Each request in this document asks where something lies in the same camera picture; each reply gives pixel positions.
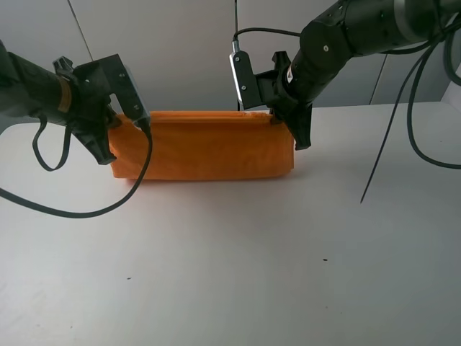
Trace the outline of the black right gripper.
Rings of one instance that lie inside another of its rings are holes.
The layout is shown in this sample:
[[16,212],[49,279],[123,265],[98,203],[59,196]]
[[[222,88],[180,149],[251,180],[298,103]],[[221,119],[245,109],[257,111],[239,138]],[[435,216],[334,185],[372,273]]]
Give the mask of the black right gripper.
[[272,61],[273,69],[256,75],[261,102],[286,125],[295,140],[295,150],[306,150],[311,147],[312,104],[300,101],[289,89],[287,71],[291,60],[287,52],[275,52]]

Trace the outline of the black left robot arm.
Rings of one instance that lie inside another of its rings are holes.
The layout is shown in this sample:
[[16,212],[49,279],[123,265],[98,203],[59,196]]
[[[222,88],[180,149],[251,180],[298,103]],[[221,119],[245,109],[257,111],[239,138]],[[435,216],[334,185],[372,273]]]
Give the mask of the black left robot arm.
[[[109,94],[87,79],[74,74],[72,61],[56,60],[54,72],[46,70],[1,45],[1,116],[30,117],[40,122],[32,149],[39,164],[48,172],[67,161],[71,138],[75,137],[100,165],[116,156],[109,149],[108,129],[120,120],[110,107]],[[38,141],[47,124],[64,127],[63,151],[56,167],[46,164]]]

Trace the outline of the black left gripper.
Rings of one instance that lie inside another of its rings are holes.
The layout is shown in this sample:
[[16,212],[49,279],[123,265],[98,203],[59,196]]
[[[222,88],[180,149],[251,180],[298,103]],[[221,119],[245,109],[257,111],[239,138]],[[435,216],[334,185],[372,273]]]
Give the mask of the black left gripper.
[[74,66],[65,56],[53,61],[55,74],[70,87],[68,111],[53,114],[53,123],[70,126],[72,134],[99,165],[116,160],[109,149],[108,130],[122,124],[111,97],[124,94],[125,65],[118,54]]

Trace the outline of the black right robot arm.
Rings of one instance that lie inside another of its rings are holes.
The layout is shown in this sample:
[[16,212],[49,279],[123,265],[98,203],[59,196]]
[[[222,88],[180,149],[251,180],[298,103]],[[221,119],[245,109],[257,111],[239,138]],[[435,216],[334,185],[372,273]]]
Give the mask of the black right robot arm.
[[349,60],[428,41],[459,11],[459,1],[338,1],[303,29],[293,59],[278,53],[274,69],[256,76],[254,105],[271,109],[295,148],[307,149],[313,101]]

